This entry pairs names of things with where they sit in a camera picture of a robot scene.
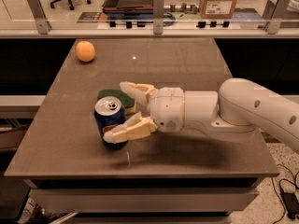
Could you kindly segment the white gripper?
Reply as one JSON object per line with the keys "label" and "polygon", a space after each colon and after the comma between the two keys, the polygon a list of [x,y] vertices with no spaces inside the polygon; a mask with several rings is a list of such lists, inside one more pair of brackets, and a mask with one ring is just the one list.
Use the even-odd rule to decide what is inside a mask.
{"label": "white gripper", "polygon": [[121,91],[147,106],[150,117],[140,112],[132,115],[123,124],[104,133],[104,140],[118,144],[147,137],[156,130],[163,133],[178,132],[183,127],[184,91],[181,88],[161,88],[153,85],[123,81]]}

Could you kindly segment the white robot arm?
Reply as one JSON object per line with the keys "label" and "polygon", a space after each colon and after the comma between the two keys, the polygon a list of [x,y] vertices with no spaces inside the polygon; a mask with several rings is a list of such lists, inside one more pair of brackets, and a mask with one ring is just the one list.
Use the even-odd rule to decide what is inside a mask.
{"label": "white robot arm", "polygon": [[299,152],[299,104],[243,78],[230,78],[218,91],[157,89],[122,82],[121,91],[147,108],[104,134],[108,143],[147,137],[159,131],[196,130],[215,140],[242,142],[257,128]]}

